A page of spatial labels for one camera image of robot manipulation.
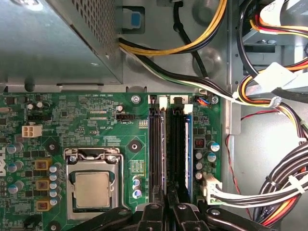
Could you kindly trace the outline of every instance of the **cable tie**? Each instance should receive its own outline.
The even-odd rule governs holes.
[[[280,105],[281,101],[282,101],[281,97],[275,96],[271,99],[271,101],[269,103],[269,107],[276,108]]]
[[[305,137],[298,137],[298,142],[307,142]]]
[[[269,181],[270,184],[271,184],[272,186],[274,186],[276,189],[278,189],[278,190],[281,189],[280,184],[278,184],[278,183],[276,183],[275,181],[273,181],[269,176],[266,176],[265,179],[266,179],[267,181]]]
[[[305,190],[303,189],[301,183],[299,182],[299,180],[296,177],[289,176],[289,182],[291,183],[291,185],[296,187],[301,194],[305,193]]]

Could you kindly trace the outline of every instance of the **power connector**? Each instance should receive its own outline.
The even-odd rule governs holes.
[[[203,184],[200,186],[203,196],[206,199],[208,205],[223,205],[224,202],[213,197],[214,189],[222,188],[222,183],[217,180],[213,175],[203,173]]]

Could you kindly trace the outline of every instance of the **motherboard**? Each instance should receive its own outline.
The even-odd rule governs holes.
[[[67,231],[220,179],[220,105],[195,94],[2,93],[0,230]]]

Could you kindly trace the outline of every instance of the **silver metal panel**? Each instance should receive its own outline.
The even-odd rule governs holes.
[[[37,10],[0,1],[0,82],[116,84],[122,81],[44,0]]]

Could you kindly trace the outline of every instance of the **wire bundle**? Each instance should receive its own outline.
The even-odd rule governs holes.
[[[170,49],[170,50],[156,50],[156,49],[149,49],[144,46],[140,46],[137,44],[134,44],[132,42],[126,41],[122,38],[120,38],[120,47],[127,50],[130,53],[138,54],[138,55],[145,55],[145,56],[157,56],[157,55],[168,55],[168,54],[183,54],[183,53],[191,53],[195,52],[204,46],[206,46],[216,35],[219,26],[221,25],[223,16],[225,14],[227,7],[227,0],[220,0],[218,9],[205,30],[205,32],[197,38],[195,41],[193,41],[190,44],[184,45],[182,47]]]

